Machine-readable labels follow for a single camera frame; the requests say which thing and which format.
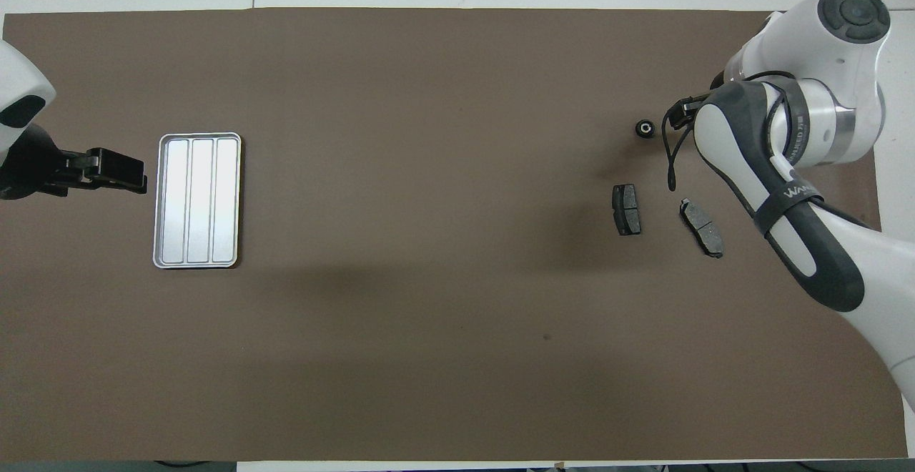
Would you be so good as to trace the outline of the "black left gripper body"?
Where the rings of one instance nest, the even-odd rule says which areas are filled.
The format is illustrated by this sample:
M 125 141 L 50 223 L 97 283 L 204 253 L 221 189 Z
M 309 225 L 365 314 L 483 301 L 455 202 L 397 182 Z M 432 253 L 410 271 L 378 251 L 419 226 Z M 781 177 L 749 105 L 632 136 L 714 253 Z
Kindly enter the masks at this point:
M 69 160 L 82 156 L 59 149 L 48 132 L 29 124 L 0 164 L 0 200 L 20 200 L 36 192 L 66 196 L 71 188 L 88 189 L 81 168 L 69 165 Z

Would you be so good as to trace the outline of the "dark rectangular brake pad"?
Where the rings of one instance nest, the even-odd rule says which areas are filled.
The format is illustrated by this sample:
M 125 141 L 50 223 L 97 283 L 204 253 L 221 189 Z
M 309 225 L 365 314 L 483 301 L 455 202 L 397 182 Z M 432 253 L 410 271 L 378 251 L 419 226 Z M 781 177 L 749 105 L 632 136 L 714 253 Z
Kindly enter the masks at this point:
M 632 183 L 615 185 L 611 197 L 615 228 L 620 235 L 640 235 L 641 218 L 638 211 L 636 187 Z

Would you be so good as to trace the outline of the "silver metal ribbed tray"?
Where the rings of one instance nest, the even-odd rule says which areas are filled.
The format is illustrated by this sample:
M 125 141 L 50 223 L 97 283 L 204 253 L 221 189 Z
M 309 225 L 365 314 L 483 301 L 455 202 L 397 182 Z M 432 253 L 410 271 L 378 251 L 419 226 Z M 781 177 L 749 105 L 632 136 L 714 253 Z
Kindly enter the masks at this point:
M 152 247 L 158 269 L 231 269 L 237 264 L 242 150 L 241 136 L 232 131 L 160 137 Z

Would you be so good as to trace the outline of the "dark elongated brake pad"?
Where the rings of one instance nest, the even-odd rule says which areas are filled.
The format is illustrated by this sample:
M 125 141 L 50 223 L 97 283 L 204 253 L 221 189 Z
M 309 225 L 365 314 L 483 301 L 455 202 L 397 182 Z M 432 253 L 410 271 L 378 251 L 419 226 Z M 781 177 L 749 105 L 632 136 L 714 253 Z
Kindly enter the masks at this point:
M 683 198 L 680 218 L 689 229 L 696 243 L 707 257 L 723 257 L 723 238 L 708 212 L 697 202 Z

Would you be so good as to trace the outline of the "brown table mat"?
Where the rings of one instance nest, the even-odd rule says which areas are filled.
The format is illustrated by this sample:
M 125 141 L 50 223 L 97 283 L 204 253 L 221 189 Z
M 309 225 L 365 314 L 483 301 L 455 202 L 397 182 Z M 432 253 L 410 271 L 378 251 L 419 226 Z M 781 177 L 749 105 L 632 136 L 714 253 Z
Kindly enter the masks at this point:
M 163 135 L 232 131 L 243 170 L 231 269 L 154 266 L 154 186 L 0 201 L 0 462 L 902 458 L 870 345 L 692 144 L 671 194 L 632 130 L 765 18 L 7 16 L 56 145 L 153 177 Z

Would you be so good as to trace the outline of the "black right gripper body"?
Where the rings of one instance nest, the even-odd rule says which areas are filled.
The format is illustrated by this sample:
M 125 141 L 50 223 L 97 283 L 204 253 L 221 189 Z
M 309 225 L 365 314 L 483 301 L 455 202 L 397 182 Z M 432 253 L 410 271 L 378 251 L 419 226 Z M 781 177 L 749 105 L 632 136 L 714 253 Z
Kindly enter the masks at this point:
M 686 97 L 676 101 L 671 107 L 671 127 L 682 129 L 692 123 L 707 98 L 708 95 L 698 95 L 698 97 Z

